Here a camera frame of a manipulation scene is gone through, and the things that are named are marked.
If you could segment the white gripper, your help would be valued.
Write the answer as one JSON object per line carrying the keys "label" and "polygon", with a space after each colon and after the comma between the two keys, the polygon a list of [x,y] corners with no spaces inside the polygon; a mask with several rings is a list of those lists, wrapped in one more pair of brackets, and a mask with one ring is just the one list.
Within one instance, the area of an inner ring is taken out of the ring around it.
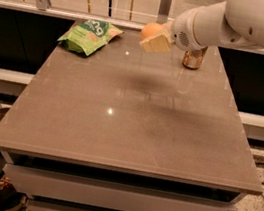
{"label": "white gripper", "polygon": [[[195,30],[201,22],[202,10],[190,9],[178,15],[173,21],[167,21],[162,26],[171,31],[174,44],[183,51],[196,51],[202,49],[197,41]],[[172,49],[172,39],[164,32],[141,31],[140,47],[148,53],[163,53]]]}

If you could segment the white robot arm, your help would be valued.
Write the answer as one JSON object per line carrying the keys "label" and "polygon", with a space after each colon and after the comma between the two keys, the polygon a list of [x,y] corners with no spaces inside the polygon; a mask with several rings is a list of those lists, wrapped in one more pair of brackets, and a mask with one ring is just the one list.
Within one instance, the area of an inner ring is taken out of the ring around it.
{"label": "white robot arm", "polygon": [[187,10],[142,35],[140,45],[148,53],[167,52],[174,45],[183,51],[264,48],[264,0],[226,0]]}

